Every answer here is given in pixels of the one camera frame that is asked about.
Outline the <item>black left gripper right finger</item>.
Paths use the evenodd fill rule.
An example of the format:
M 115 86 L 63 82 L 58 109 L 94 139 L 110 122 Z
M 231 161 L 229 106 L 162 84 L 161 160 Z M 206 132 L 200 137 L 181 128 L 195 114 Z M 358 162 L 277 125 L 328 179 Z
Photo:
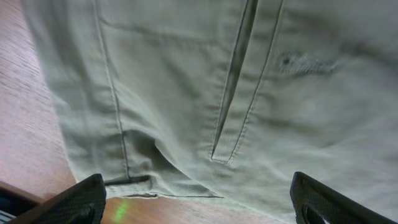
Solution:
M 294 174 L 290 198 L 297 224 L 397 224 L 303 172 Z

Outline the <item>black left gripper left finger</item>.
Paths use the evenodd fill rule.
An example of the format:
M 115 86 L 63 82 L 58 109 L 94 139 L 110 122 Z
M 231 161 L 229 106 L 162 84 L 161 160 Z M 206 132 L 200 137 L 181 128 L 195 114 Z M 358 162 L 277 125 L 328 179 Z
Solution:
M 7 224 L 100 224 L 106 206 L 101 174 L 93 174 Z

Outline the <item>khaki green shorts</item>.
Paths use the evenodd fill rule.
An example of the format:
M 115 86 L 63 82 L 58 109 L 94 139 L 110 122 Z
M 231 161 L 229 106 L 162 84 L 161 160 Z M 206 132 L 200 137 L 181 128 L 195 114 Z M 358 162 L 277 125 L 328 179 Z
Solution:
M 22 7 L 76 180 L 293 222 L 303 172 L 397 220 L 396 0 Z

